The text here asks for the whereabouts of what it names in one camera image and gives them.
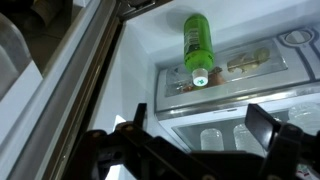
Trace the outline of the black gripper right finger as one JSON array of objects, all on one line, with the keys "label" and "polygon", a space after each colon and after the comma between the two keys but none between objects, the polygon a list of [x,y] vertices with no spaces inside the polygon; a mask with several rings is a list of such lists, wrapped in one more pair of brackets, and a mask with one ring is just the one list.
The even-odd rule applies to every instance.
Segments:
[{"label": "black gripper right finger", "polygon": [[258,104],[249,104],[245,116],[245,126],[263,149],[268,151],[275,134],[280,130],[281,123]]}]

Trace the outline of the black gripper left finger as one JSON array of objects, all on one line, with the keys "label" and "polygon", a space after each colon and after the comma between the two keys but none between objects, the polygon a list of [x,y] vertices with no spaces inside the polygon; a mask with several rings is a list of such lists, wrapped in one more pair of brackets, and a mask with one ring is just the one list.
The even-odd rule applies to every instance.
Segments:
[{"label": "black gripper left finger", "polygon": [[136,109],[136,113],[133,119],[133,124],[141,129],[145,129],[147,126],[147,104],[139,103]]}]

